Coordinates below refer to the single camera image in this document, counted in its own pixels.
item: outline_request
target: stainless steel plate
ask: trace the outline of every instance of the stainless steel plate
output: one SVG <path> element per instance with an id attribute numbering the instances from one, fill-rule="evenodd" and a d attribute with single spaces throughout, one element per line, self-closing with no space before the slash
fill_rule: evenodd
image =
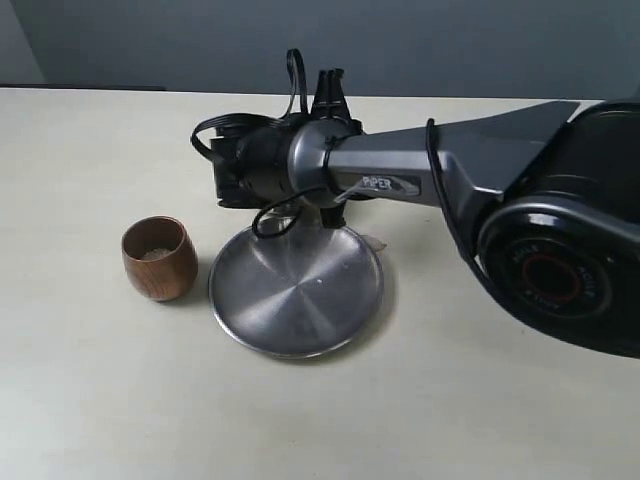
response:
<path id="1" fill-rule="evenodd" d="M 320 355 L 348 343 L 382 299 L 380 262 L 349 228 L 297 225 L 286 235 L 236 235 L 211 268 L 209 298 L 225 331 L 278 357 Z"/>

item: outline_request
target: round metal plate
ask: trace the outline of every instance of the round metal plate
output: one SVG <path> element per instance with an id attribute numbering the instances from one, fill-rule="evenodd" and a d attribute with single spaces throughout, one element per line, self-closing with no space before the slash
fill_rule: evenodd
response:
<path id="1" fill-rule="evenodd" d="M 288 358 L 348 343 L 378 310 L 382 291 L 378 257 L 349 228 L 298 224 L 269 240 L 243 230 L 209 275 L 222 328 L 247 347 Z"/>

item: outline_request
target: cup rim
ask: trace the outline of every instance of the cup rim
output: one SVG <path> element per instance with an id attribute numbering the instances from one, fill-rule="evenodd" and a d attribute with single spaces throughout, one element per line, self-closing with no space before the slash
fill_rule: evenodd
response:
<path id="1" fill-rule="evenodd" d="M 174 223 L 175 225 L 177 225 L 178 228 L 180 228 L 180 232 L 182 233 L 182 236 L 180 237 L 180 242 L 178 243 L 178 246 L 176 248 L 174 248 L 173 250 L 171 250 L 166 255 L 164 255 L 163 257 L 155 258 L 153 260 L 142 260 L 141 258 L 132 257 L 131 255 L 129 255 L 129 252 L 127 252 L 127 250 L 124 248 L 124 241 L 127 238 L 127 235 L 129 235 L 129 233 L 131 233 L 131 231 L 134 228 L 136 228 L 137 226 L 139 226 L 141 223 L 149 222 L 149 221 L 153 221 L 153 220 L 168 220 L 168 221 Z M 122 234 L 122 238 L 120 239 L 120 249 L 122 250 L 122 253 L 124 255 L 126 255 L 127 259 L 129 259 L 129 260 L 131 260 L 133 262 L 153 263 L 153 262 L 160 262 L 160 261 L 165 260 L 165 259 L 169 258 L 170 256 L 174 255 L 178 250 L 180 250 L 180 248 L 185 244 L 186 241 L 187 241 L 187 229 L 184 227 L 182 222 L 180 222 L 178 219 L 176 219 L 174 217 L 169 217 L 167 215 L 152 215 L 151 217 L 141 218 L 137 222 L 131 224 L 129 226 L 129 228 L 127 228 L 127 230 L 125 230 L 125 232 Z"/>

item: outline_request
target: piper logo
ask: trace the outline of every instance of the piper logo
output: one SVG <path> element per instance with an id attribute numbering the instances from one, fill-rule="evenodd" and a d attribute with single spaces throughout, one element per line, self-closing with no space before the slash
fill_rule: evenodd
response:
<path id="1" fill-rule="evenodd" d="M 393 188 L 391 180 L 385 177 L 362 177 L 362 186 L 375 190 L 391 190 Z"/>

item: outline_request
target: red ring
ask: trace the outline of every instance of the red ring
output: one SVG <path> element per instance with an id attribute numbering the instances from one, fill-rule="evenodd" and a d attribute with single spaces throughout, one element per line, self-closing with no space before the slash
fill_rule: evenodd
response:
<path id="1" fill-rule="evenodd" d="M 547 260 L 549 262 L 555 263 L 558 267 L 560 267 L 561 269 L 563 269 L 564 271 L 569 273 L 569 275 L 571 275 L 571 279 L 573 280 L 573 290 L 571 291 L 571 293 L 568 294 L 568 295 L 553 295 L 553 294 L 550 294 L 550 293 L 547 293 L 547 292 L 543 292 L 542 290 L 538 289 L 538 287 L 536 287 L 536 285 L 531 281 L 531 279 L 529 278 L 529 275 L 527 273 L 527 270 L 528 270 L 529 266 L 531 265 L 531 262 L 533 262 L 535 260 Z M 560 259 L 558 259 L 556 257 L 553 257 L 551 255 L 546 255 L 544 253 L 537 253 L 535 255 L 530 256 L 529 258 L 527 258 L 525 260 L 525 262 L 522 264 L 522 278 L 525 281 L 525 283 L 527 284 L 527 286 L 529 288 L 531 288 L 532 290 L 535 290 L 535 292 L 538 295 L 540 295 L 541 297 L 546 297 L 549 300 L 552 300 L 552 301 L 555 301 L 555 302 L 559 302 L 559 303 L 570 302 L 571 300 L 576 298 L 578 296 L 578 294 L 580 293 L 580 279 L 576 275 L 576 272 L 573 270 L 571 265 L 569 265 L 568 263 L 563 262 L 562 260 L 560 260 Z"/>

